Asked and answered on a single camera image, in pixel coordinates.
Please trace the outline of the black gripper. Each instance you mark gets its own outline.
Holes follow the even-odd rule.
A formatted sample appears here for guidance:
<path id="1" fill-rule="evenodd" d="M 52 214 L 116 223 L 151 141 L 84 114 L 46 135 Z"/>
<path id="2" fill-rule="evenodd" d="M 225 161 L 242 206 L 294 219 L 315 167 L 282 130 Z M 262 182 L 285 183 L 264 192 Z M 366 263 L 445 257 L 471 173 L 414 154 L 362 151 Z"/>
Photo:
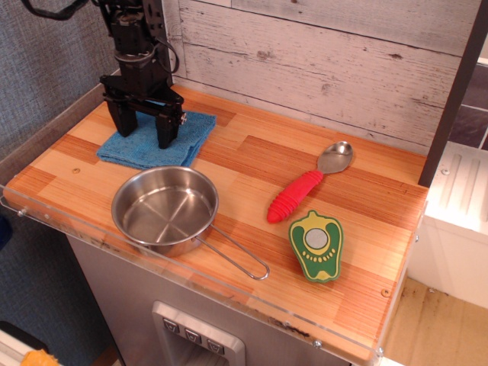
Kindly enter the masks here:
<path id="1" fill-rule="evenodd" d="M 117 132 L 129 136 L 137 128 L 136 113 L 156 118 L 158 146 L 167 149 L 186 121 L 184 99 L 167 85 L 165 73 L 156 56 L 115 54 L 118 75 L 103 75 L 104 99 Z"/>

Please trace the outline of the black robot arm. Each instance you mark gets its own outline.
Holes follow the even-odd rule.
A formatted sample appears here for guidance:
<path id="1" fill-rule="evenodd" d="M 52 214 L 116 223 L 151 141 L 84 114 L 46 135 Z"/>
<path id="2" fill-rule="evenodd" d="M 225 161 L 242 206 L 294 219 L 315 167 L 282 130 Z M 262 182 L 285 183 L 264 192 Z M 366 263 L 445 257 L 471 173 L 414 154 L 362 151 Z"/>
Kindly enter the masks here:
<path id="1" fill-rule="evenodd" d="M 166 149 L 186 121 L 184 99 L 172 90 L 179 59 L 170 61 L 160 1 L 99 1 L 114 40 L 119 75 L 104 75 L 104 99 L 117 132 L 127 137 L 138 128 L 137 113 L 154 118 L 159 148 Z"/>

